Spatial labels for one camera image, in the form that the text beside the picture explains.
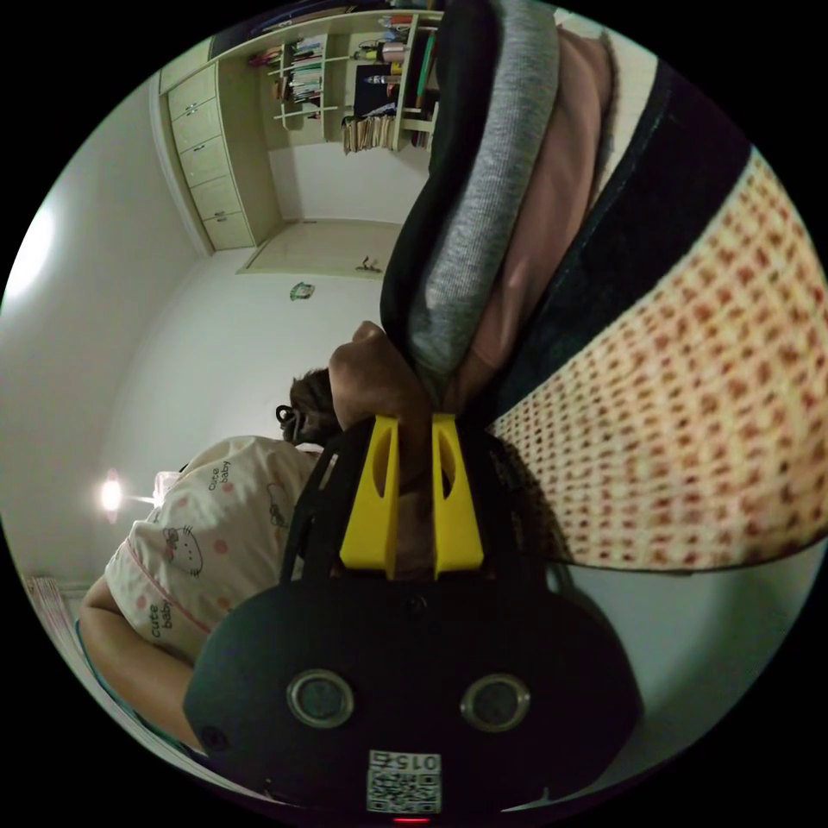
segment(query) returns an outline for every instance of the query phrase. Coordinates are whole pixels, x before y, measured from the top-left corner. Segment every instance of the wooden cabinet door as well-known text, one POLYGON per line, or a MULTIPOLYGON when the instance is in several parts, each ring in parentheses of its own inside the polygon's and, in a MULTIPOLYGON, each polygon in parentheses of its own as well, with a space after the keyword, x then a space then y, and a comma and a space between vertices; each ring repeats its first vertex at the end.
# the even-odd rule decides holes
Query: wooden cabinet door
POLYGON ((216 64, 214 63, 187 79, 183 84, 179 84, 170 92, 167 97, 170 118, 175 120, 215 96, 216 64))
POLYGON ((253 246, 253 238, 242 213, 209 218, 204 222, 204 229, 207 230, 207 235, 216 250, 233 250, 253 246))
POLYGON ((242 211, 233 179, 229 175, 193 187, 190 192, 192 200, 196 203, 196 210, 204 221, 242 211))
POLYGON ((187 110, 172 122, 172 137, 180 153, 192 149, 198 144, 215 138, 222 133, 221 117, 218 113, 218 101, 213 98, 206 103, 187 110))
POLYGON ((184 78, 192 75, 200 66, 203 66, 210 59, 210 41, 211 37, 206 41, 197 43, 192 49, 187 49, 184 54, 180 54, 174 60, 171 60, 161 70, 160 88, 158 90, 160 95, 169 92, 176 84, 180 84, 184 78))
POLYGON ((227 161, 224 139, 219 135, 182 153, 181 168, 191 188, 228 175, 230 164, 227 161))

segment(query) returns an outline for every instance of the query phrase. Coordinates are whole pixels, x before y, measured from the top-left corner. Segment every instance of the shelf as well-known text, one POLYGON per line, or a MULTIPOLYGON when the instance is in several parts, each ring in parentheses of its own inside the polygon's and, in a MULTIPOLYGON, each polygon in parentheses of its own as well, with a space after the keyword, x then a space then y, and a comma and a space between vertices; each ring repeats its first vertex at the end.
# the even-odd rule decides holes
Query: shelf
POLYGON ((405 93, 408 90, 408 78, 411 75, 411 64, 414 62, 414 41, 417 39, 417 25, 420 22, 420 15, 411 16, 411 29, 408 32, 408 40, 405 42, 405 50, 408 57, 403 64, 403 73, 399 80, 399 94, 397 104, 397 117, 394 118, 394 135, 391 141, 393 152, 398 152, 400 132, 403 128, 403 104, 405 103, 405 93))
POLYGON ((434 143, 434 125, 437 123, 437 116, 440 113, 440 102, 434 104, 434 112, 431 115, 431 130, 429 132, 429 139, 425 145, 425 151, 431 155, 431 145, 434 143))
POLYGON ((322 138, 325 137, 325 112, 329 110, 325 107, 325 64, 328 60, 328 36, 322 36, 322 70, 319 79, 319 130, 322 133, 322 138))
MULTIPOLYGON (((344 110, 347 107, 345 106, 315 106, 312 110, 297 110, 296 112, 286 112, 284 114, 285 118, 295 118, 300 115, 310 116, 315 115, 317 112, 336 112, 336 110, 344 110)), ((278 121, 282 118, 282 115, 274 115, 273 120, 278 121)))
MULTIPOLYGON (((354 11, 346 15, 333 15, 331 17, 317 18, 312 21, 293 23, 278 31, 261 34, 251 41, 242 43, 223 54, 217 55, 213 60, 251 58, 257 53, 266 52, 267 49, 275 46, 283 46, 296 40, 301 40, 304 37, 314 37, 316 35, 360 35, 379 28, 377 21, 381 17, 388 16, 388 14, 389 12, 387 10, 354 11)), ((421 24, 429 25, 428 28, 425 25, 421 25, 420 31, 428 31, 439 25, 443 12, 420 11, 412 14, 412 16, 418 17, 421 24)))
MULTIPOLYGON (((282 48, 281 53, 279 54, 279 77, 281 78, 285 74, 285 52, 287 50, 282 48)), ((282 126, 285 125, 285 100, 281 98, 279 100, 279 111, 282 115, 282 126)))
POLYGON ((403 129, 409 132, 433 132, 433 121, 417 121, 413 118, 405 118, 403 120, 403 129))
MULTIPOLYGON (((338 63, 340 60, 351 60, 351 56, 349 54, 344 54, 342 57, 338 57, 338 58, 324 58, 323 60, 320 60, 319 63, 323 63, 323 64, 324 63, 338 63)), ((291 69, 292 68, 290 66, 288 66, 286 69, 284 68, 284 66, 282 66, 281 68, 274 69, 272 72, 268 72, 267 74, 268 75, 279 75, 280 78, 283 78, 285 76, 285 73, 290 72, 291 69)))

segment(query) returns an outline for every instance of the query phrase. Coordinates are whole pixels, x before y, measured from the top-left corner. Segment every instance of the sticker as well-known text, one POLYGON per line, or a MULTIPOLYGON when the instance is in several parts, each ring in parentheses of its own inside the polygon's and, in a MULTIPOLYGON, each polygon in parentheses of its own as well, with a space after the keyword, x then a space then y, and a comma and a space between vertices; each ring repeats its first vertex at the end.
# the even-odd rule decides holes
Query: sticker
POLYGON ((441 762, 437 753, 368 755, 367 810, 374 813, 439 813, 441 762))
POLYGON ((295 302, 297 299, 310 299, 313 296, 315 288, 313 285, 306 285, 304 282, 299 282, 291 289, 291 301, 295 302))

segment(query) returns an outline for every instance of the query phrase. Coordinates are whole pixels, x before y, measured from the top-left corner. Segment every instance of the person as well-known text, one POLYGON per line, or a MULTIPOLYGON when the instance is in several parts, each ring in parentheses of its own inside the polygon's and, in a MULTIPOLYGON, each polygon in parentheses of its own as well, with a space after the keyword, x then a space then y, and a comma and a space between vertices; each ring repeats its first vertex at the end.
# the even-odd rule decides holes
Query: person
MULTIPOLYGON (((328 372, 341 429, 377 415, 398 420, 396 577, 423 577, 433 545, 428 396, 373 323, 332 354, 328 372)), ((278 584, 293 509, 316 462, 316 454, 260 436, 208 448, 133 525, 85 596, 80 635, 98 674, 190 748, 201 750, 183 710, 198 653, 228 612, 278 584)), ((298 561, 293 577, 300 573, 298 561)))

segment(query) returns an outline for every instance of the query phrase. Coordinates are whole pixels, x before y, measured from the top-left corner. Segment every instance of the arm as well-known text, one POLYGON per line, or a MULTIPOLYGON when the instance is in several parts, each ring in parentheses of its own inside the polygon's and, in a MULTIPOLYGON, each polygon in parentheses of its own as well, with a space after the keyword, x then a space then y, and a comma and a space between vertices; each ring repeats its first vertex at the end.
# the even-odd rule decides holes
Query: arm
POLYGON ((430 482, 431 403, 417 376, 385 333, 363 323, 329 362, 334 411, 347 430, 378 415, 399 421, 400 488, 430 482))
POLYGON ((201 750, 184 715, 192 668, 129 626, 103 576, 84 598, 80 630, 90 661, 118 696, 156 727, 201 750))

